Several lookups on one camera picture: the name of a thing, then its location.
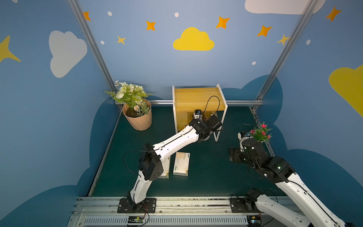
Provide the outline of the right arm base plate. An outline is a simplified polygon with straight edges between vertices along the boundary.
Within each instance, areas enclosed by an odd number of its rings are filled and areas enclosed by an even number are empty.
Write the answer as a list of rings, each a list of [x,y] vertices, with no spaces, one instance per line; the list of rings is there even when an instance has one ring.
[[[259,213],[255,202],[245,198],[230,198],[230,207],[232,213]]]

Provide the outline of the white tissue pack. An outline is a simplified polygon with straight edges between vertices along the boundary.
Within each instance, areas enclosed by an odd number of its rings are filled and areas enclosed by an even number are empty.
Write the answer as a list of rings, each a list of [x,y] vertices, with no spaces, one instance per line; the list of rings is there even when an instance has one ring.
[[[168,179],[170,173],[170,157],[161,159],[163,172],[158,177],[159,179]]]
[[[188,176],[190,153],[176,152],[173,174],[177,176]]]

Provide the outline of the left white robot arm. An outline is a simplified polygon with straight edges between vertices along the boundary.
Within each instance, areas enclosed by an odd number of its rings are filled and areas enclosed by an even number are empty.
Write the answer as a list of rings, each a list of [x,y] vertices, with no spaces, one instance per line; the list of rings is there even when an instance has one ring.
[[[139,158],[137,180],[127,196],[129,203],[136,206],[144,202],[152,181],[163,173],[162,163],[167,158],[189,144],[207,140],[220,127],[221,120],[213,114],[207,119],[193,119],[184,129],[163,142],[152,146],[145,144]]]

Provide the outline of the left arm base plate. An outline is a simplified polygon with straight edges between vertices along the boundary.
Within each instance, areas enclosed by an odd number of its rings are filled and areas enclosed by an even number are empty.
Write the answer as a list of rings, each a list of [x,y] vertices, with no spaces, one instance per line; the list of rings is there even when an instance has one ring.
[[[155,213],[156,198],[146,198],[144,201],[136,204],[131,198],[121,198],[118,204],[117,213]]]

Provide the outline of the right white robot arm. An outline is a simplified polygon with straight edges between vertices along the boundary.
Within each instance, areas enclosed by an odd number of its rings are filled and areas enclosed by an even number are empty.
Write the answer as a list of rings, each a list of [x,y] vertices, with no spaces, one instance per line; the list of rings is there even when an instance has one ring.
[[[295,169],[281,157],[270,157],[262,143],[255,138],[243,137],[239,148],[229,148],[230,160],[245,163],[262,177],[274,183],[300,209],[301,214],[272,200],[257,189],[252,189],[242,199],[231,198],[233,213],[265,213],[288,227],[353,227],[345,222],[304,184]]]

